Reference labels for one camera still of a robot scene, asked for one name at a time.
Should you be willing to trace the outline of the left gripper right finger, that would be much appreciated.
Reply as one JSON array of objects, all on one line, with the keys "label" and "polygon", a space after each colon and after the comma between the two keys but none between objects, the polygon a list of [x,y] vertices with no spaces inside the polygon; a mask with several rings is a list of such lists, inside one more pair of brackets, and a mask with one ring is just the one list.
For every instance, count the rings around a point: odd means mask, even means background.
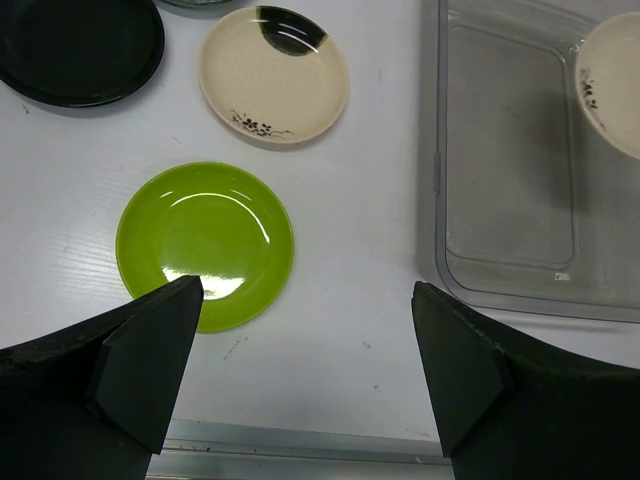
[{"label": "left gripper right finger", "polygon": [[552,346],[429,283],[411,309],[456,478],[638,477],[637,370]]}]

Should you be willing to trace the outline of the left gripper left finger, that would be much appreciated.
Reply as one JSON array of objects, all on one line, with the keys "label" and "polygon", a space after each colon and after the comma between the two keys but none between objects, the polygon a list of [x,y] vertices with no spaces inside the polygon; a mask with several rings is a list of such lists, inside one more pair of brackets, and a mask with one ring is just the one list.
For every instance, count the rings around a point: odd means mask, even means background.
[{"label": "left gripper left finger", "polygon": [[4,479],[142,479],[161,452],[203,304],[182,276],[1,351]]}]

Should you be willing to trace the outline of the lime green plate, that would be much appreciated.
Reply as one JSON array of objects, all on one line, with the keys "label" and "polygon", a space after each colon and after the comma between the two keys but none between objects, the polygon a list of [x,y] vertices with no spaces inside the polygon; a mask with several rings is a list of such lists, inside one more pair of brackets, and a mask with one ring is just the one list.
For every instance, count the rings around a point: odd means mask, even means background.
[{"label": "lime green plate", "polygon": [[216,162],[180,165],[146,182],[125,207],[115,240],[119,274],[134,298],[182,276],[199,278],[201,333],[263,313],[286,286],[294,257],[293,227],[275,193]]}]

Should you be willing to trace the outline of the cream plate with black brushstroke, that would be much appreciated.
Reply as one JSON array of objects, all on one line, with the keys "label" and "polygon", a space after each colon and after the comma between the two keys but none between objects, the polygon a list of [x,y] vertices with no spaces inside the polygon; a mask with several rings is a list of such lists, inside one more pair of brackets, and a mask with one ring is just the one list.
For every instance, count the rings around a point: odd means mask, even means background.
[{"label": "cream plate with black brushstroke", "polygon": [[596,26],[579,47],[574,84],[580,109],[611,146],[639,157],[639,14]]}]

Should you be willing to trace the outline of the cream plate with black patch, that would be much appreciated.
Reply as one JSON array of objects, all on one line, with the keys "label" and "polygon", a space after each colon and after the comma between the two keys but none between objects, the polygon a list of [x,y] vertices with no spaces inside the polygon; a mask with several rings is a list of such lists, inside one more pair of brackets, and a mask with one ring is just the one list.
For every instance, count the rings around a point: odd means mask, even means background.
[{"label": "cream plate with black patch", "polygon": [[314,140],[340,118],[348,100],[346,59],[307,17],[259,5],[222,17],[198,55],[201,91],[232,130],[258,142]]}]

